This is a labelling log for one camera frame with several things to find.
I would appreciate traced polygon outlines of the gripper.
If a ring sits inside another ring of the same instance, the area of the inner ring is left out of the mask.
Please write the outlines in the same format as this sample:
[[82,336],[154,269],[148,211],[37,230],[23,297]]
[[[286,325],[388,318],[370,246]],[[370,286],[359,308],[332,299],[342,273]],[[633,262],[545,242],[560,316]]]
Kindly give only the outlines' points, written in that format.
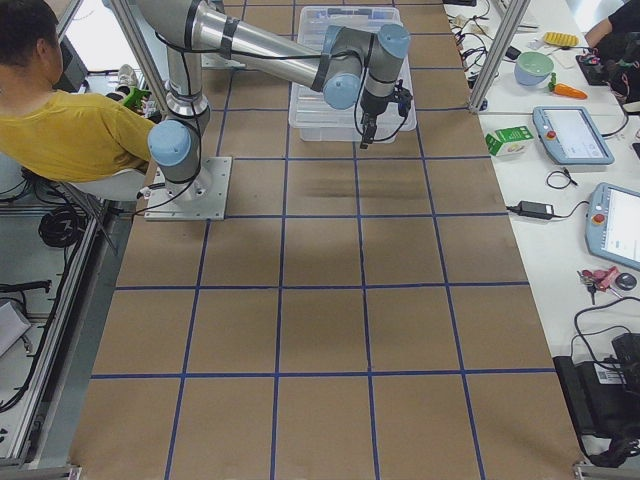
[[377,118],[382,115],[389,104],[389,96],[377,96],[369,92],[367,89],[363,91],[360,107],[362,110],[361,126],[363,132],[361,135],[360,149],[368,149],[375,141],[375,126]]

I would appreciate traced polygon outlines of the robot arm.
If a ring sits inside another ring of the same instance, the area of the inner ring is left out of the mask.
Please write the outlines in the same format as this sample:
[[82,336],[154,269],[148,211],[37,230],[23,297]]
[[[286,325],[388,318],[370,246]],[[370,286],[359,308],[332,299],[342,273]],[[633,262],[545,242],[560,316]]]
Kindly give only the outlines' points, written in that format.
[[321,49],[313,50],[207,1],[142,1],[139,9],[167,50],[169,115],[152,128],[148,146],[173,201],[198,200],[212,184],[201,160],[210,114],[201,86],[205,53],[304,85],[334,109],[353,109],[361,116],[355,122],[361,148],[378,142],[377,119],[389,104],[402,118],[411,109],[412,94],[400,78],[410,34],[401,25],[384,24],[376,32],[330,25]]

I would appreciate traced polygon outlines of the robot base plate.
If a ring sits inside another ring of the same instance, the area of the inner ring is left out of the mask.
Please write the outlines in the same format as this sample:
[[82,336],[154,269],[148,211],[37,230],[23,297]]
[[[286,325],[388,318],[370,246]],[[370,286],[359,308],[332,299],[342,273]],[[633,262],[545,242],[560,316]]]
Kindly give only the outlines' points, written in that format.
[[208,157],[201,162],[199,175],[183,185],[168,182],[160,167],[154,178],[163,183],[148,195],[144,218],[149,221],[221,221],[225,218],[231,157]]

